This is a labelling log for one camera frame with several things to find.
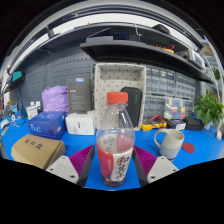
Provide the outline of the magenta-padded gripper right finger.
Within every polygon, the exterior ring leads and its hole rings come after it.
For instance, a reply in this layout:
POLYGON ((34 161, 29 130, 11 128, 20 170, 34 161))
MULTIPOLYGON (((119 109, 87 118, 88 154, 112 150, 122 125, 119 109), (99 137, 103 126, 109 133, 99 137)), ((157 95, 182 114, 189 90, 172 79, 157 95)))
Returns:
POLYGON ((153 183, 178 171, 178 168, 166 157, 156 157, 138 146, 134 147, 132 158, 141 186, 153 183))

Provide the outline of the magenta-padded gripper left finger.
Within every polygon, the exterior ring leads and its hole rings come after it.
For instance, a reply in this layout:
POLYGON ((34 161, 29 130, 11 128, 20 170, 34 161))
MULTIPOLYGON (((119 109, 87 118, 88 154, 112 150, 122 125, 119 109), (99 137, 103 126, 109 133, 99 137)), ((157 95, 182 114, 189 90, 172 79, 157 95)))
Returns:
POLYGON ((94 156, 95 146, 90 145, 71 156, 61 156, 47 168, 47 171, 84 187, 94 156))

